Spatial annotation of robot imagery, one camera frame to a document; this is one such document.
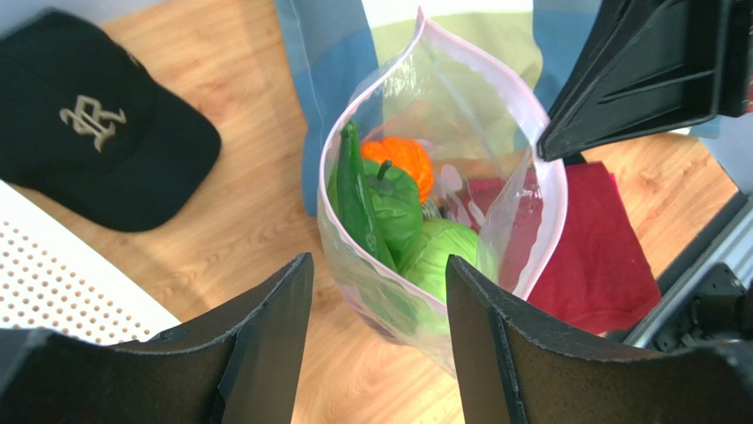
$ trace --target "white surface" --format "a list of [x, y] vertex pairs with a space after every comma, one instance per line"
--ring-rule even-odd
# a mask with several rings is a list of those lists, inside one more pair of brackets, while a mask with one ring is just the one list
[[0, 328], [54, 329], [99, 345], [180, 322], [100, 254], [0, 181]]
[[427, 16], [456, 15], [470, 11], [530, 12], [533, 0], [362, 0], [369, 27], [415, 20], [421, 6]]
[[54, 6], [101, 24], [163, 0], [0, 0], [0, 34]]
[[679, 130], [670, 131], [670, 133], [688, 135], [690, 134], [690, 128], [680, 128]]

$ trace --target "plastic bag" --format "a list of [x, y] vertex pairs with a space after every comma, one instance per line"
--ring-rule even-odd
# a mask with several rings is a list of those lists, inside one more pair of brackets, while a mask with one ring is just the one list
[[385, 340], [412, 345], [455, 376], [446, 305], [355, 244], [331, 207], [327, 184], [349, 120], [361, 142], [422, 143], [434, 174], [430, 198], [478, 233], [476, 267], [526, 299], [567, 212], [562, 162], [536, 153], [549, 118], [517, 74], [419, 9], [413, 40], [358, 86], [324, 144], [317, 219], [336, 285]]

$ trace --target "cap brim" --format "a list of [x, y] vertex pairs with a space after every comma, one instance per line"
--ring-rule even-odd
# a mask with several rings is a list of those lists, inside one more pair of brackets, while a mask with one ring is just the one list
[[155, 117], [133, 154], [98, 177], [60, 174], [36, 190], [117, 231], [148, 231], [173, 218], [219, 156], [215, 127], [189, 104], [158, 87]]

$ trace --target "white pegboard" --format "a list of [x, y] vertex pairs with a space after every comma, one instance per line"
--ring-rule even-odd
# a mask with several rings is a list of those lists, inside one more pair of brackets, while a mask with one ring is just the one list
[[180, 322], [26, 197], [0, 181], [0, 328], [47, 328], [98, 345]]

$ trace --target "orange pumpkin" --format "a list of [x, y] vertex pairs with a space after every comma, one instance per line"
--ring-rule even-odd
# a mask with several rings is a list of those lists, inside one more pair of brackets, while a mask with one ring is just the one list
[[418, 185], [421, 204], [428, 198], [434, 185], [431, 160], [426, 149], [416, 140], [387, 137], [381, 141], [367, 141], [361, 145], [361, 156], [376, 163], [389, 159], [393, 166], [408, 173]]

